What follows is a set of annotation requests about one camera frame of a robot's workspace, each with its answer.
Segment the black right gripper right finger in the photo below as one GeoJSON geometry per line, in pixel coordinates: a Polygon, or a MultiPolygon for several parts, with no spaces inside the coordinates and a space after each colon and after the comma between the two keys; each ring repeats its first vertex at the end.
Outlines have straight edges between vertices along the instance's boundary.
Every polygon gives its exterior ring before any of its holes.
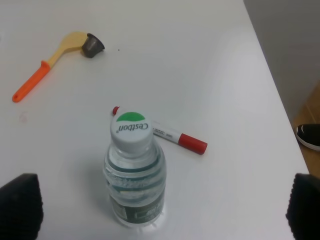
{"type": "Polygon", "coordinates": [[[295,175],[286,219],[296,240],[320,238],[320,179],[310,175],[295,175]]]}

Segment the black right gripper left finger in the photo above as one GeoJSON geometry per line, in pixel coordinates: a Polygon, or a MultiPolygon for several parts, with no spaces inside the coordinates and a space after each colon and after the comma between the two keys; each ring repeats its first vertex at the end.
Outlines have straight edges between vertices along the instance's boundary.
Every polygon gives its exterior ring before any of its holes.
{"type": "Polygon", "coordinates": [[[35,240],[44,218],[38,175],[23,173],[0,188],[0,238],[35,240]]]}

